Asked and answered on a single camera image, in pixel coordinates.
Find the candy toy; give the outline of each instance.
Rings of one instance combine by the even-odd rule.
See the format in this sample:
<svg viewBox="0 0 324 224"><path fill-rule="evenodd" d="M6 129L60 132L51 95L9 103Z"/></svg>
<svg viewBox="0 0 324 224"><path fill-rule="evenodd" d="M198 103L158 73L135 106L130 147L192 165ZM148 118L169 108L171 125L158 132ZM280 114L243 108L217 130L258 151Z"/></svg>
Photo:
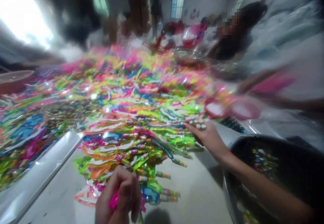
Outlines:
<svg viewBox="0 0 324 224"><path fill-rule="evenodd" d="M204 116L203 100L217 93L208 68L181 67L168 52L129 54L111 46L36 77L22 93L0 96L0 191L66 132L76 131L84 137L74 164L95 193L90 206L117 165L138 174L146 202L178 200L178 192L158 183L171 176L155 167L167 158L187 167L189 151L200 147L183 122L206 129L195 117ZM81 196L85 203L87 192Z"/></svg>

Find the window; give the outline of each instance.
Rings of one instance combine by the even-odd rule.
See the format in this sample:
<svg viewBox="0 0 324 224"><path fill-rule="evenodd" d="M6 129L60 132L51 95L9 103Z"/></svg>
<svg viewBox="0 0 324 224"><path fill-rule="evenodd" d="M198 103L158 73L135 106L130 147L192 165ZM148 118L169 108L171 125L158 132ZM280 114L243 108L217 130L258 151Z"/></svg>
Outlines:
<svg viewBox="0 0 324 224"><path fill-rule="evenodd" d="M96 11L102 15L109 16L106 0L93 0Z"/></svg>
<svg viewBox="0 0 324 224"><path fill-rule="evenodd" d="M181 19L184 1L185 0L172 0L172 4L171 4L171 18L172 19Z"/></svg>
<svg viewBox="0 0 324 224"><path fill-rule="evenodd" d="M244 0L236 0L234 7L232 8L232 10L229 13L230 14L229 17L232 17L235 15L235 12L241 7L243 1Z"/></svg>

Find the black bowl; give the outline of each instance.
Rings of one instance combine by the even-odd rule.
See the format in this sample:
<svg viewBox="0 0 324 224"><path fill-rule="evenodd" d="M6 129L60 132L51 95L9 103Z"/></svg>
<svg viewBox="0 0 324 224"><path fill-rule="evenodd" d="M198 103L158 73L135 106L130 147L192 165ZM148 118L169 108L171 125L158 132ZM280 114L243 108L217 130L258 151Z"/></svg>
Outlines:
<svg viewBox="0 0 324 224"><path fill-rule="evenodd" d="M255 147L277 158L274 181L279 186L315 210L321 208L324 196L324 155L322 153L287 140L258 134L240 136L229 145L233 154L252 168L254 168L252 149ZM260 205L256 198L251 197L242 184L225 170L223 188L234 224L244 224L237 201L243 203L261 223L278 223L275 215Z"/></svg>

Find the white table surface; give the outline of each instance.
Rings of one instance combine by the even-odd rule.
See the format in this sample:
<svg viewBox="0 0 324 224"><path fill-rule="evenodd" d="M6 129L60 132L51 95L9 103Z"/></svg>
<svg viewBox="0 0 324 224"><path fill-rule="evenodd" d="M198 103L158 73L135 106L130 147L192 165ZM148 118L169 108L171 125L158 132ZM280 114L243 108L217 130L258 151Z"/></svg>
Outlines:
<svg viewBox="0 0 324 224"><path fill-rule="evenodd" d="M228 145L239 133L217 124L224 143ZM92 224L95 209L83 206L74 196L86 185L83 176L74 168L77 149L34 202L19 224ZM144 223L232 223L222 190L222 168L207 150L192 152L192 160L179 157L188 168L169 159L156 167L171 174L171 180L158 178L159 183L180 191L177 203L146 204Z"/></svg>

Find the white cloth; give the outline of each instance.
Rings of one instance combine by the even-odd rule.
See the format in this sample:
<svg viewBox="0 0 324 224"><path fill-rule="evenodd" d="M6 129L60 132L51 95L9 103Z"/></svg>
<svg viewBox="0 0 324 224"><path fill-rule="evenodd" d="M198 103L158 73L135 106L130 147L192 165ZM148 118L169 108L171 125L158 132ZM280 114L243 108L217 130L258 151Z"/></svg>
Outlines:
<svg viewBox="0 0 324 224"><path fill-rule="evenodd" d="M277 66L290 65L287 74L295 78L280 92L292 100L324 98L324 33L282 52Z"/></svg>

